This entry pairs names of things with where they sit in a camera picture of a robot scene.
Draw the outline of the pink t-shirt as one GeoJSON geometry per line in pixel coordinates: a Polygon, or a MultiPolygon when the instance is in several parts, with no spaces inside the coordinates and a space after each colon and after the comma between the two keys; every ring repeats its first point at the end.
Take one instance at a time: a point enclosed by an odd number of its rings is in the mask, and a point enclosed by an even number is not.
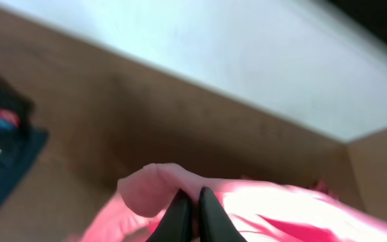
{"type": "Polygon", "coordinates": [[[209,187],[247,241],[387,241],[387,223],[314,190],[196,175],[152,163],[118,181],[116,193],[78,241],[145,241],[178,190],[198,201],[209,187]]]}

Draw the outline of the navy blue folded t-shirt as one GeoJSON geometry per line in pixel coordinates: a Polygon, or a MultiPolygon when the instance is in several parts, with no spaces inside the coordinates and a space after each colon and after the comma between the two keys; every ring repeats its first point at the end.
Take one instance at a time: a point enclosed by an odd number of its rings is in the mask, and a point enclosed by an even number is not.
{"type": "Polygon", "coordinates": [[[0,153],[0,206],[30,170],[48,140],[48,131],[32,128],[15,136],[0,153]]]}

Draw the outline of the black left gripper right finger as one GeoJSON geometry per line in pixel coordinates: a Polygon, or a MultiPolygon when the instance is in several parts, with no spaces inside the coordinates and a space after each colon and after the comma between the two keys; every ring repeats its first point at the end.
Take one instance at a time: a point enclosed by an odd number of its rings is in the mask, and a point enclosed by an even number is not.
{"type": "Polygon", "coordinates": [[[201,189],[198,205],[201,242],[247,242],[210,188],[201,189]]]}

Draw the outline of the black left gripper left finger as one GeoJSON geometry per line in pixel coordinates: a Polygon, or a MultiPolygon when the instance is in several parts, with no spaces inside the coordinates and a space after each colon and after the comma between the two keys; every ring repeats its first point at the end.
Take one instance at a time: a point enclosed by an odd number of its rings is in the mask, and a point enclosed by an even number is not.
{"type": "Polygon", "coordinates": [[[183,190],[179,190],[146,242],[190,242],[191,239],[192,202],[183,190]]]}

